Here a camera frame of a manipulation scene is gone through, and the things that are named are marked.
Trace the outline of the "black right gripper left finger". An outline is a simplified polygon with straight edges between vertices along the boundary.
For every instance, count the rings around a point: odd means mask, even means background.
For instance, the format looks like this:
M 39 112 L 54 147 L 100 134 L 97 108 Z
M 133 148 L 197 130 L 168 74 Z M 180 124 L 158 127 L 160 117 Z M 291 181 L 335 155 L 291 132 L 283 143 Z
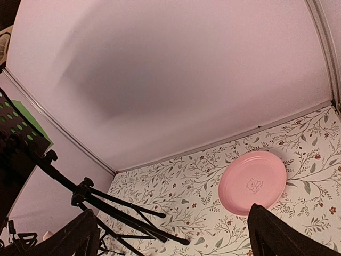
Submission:
M 47 240 L 28 249 L 12 244 L 1 255 L 97 255 L 99 236 L 96 216 L 88 209 Z

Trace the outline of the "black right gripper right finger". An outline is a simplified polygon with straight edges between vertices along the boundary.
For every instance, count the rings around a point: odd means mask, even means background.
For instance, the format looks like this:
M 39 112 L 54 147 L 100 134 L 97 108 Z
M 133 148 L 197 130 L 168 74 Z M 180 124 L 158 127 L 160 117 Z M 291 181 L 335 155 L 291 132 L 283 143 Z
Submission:
M 251 206 L 247 223 L 253 255 L 340 255 L 296 231 L 261 205 Z

